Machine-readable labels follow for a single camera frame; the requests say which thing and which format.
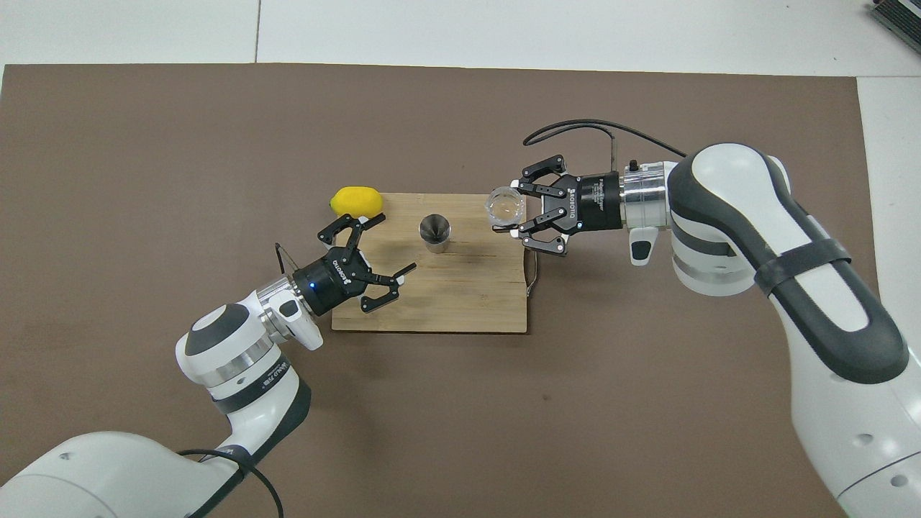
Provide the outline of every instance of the black cable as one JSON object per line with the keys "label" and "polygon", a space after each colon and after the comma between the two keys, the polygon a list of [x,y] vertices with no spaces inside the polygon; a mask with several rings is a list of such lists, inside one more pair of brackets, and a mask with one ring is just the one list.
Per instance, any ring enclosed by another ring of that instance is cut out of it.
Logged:
{"label": "black cable", "polygon": [[[561,121],[559,123],[550,124],[550,125],[544,126],[543,128],[525,137],[525,139],[521,142],[521,144],[525,146],[530,146],[532,144],[537,144],[538,142],[543,142],[544,140],[552,136],[559,135],[569,130],[574,130],[578,128],[586,128],[586,127],[600,129],[599,126],[607,126],[607,127],[625,131],[627,133],[630,133],[640,138],[643,138],[645,140],[648,140],[649,142],[652,142],[656,146],[663,147],[667,149],[668,151],[671,151],[672,153],[678,155],[679,157],[682,157],[682,158],[687,157],[687,153],[684,153],[683,151],[681,151],[680,149],[676,147],[669,146],[668,144],[662,142],[661,140],[658,140],[654,136],[646,135],[645,133],[639,130],[635,130],[634,128],[630,126],[626,126],[626,125],[618,124],[618,123],[612,123],[611,121],[603,121],[601,119],[572,119],[569,121]],[[549,135],[538,136],[550,130],[556,130],[556,131],[551,132]]]}
{"label": "black cable", "polygon": [[220,452],[218,450],[182,450],[180,452],[176,452],[176,455],[213,455],[215,457],[221,457],[222,459],[227,459],[228,461],[237,463],[240,469],[243,471],[248,471],[254,474],[256,478],[259,478],[259,481],[265,485],[265,488],[268,489],[269,493],[272,495],[272,500],[275,500],[275,508],[278,509],[278,518],[285,518],[285,510],[282,509],[282,499],[278,497],[278,492],[275,491],[275,487],[272,485],[272,482],[269,482],[269,479],[262,474],[262,471],[256,469],[255,465],[243,462],[230,453]]}

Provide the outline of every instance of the robotiq logo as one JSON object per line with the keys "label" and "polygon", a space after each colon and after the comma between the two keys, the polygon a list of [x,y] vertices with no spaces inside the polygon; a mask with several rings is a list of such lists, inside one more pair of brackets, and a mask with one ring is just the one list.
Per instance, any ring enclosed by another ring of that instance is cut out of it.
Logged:
{"label": "robotiq logo", "polygon": [[569,191],[569,217],[576,217],[576,189],[566,189]]}
{"label": "robotiq logo", "polygon": [[343,268],[339,266],[339,261],[333,260],[332,267],[336,269],[336,273],[338,273],[339,277],[342,278],[343,284],[352,284],[352,279],[345,276],[345,272],[343,271]]}

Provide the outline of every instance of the metal ring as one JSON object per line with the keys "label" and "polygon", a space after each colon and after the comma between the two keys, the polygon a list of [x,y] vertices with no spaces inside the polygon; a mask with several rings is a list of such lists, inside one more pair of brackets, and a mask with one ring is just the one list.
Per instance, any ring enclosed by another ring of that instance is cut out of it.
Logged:
{"label": "metal ring", "polygon": [[265,353],[269,352],[269,349],[271,349],[273,345],[274,343],[268,336],[262,335],[256,343],[241,352],[239,356],[213,371],[202,374],[198,379],[201,381],[202,385],[208,388],[216,387],[247,370],[265,356]]}

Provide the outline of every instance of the white floor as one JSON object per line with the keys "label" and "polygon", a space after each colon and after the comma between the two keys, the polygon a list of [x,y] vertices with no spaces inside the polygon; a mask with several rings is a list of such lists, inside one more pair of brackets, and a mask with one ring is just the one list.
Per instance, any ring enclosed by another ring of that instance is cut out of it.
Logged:
{"label": "white floor", "polygon": [[880,292],[917,343],[921,55],[872,20],[869,5],[0,0],[0,64],[258,61],[858,77]]}

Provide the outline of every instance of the brown mat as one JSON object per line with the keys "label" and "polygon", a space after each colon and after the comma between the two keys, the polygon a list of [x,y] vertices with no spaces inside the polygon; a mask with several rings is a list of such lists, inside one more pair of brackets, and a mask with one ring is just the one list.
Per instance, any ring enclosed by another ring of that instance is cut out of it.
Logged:
{"label": "brown mat", "polygon": [[[686,151],[741,141],[875,285],[856,82],[335,65],[11,65],[0,100],[0,479],[57,443],[125,430],[172,449],[226,420],[173,344],[301,263],[342,185],[488,193],[557,152],[608,166],[573,117]],[[673,159],[625,135],[621,158]],[[336,333],[286,346],[314,390],[260,468],[291,516],[844,516],[789,417],[787,346],[757,290],[709,299],[667,240],[626,232],[542,262],[527,336]],[[214,516],[268,516],[247,481]]]}

